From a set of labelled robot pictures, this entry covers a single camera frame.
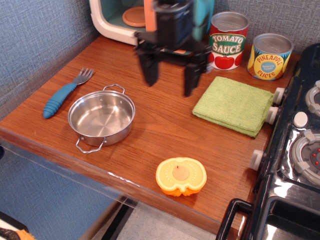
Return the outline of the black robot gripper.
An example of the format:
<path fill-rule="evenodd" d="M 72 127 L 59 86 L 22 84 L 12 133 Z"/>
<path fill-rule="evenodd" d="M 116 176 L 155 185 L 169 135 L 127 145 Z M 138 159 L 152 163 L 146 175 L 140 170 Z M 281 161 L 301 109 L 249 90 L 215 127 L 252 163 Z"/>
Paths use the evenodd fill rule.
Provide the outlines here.
<path fill-rule="evenodd" d="M 159 77 L 159 61 L 166 54 L 186 51 L 192 57 L 207 60 L 209 47 L 202 42 L 209 31 L 213 15 L 211 0 L 154 0 L 156 30 L 135 32 L 140 66 L 146 83 L 151 87 Z M 191 96 L 207 66 L 188 63 L 184 69 L 184 95 Z"/>

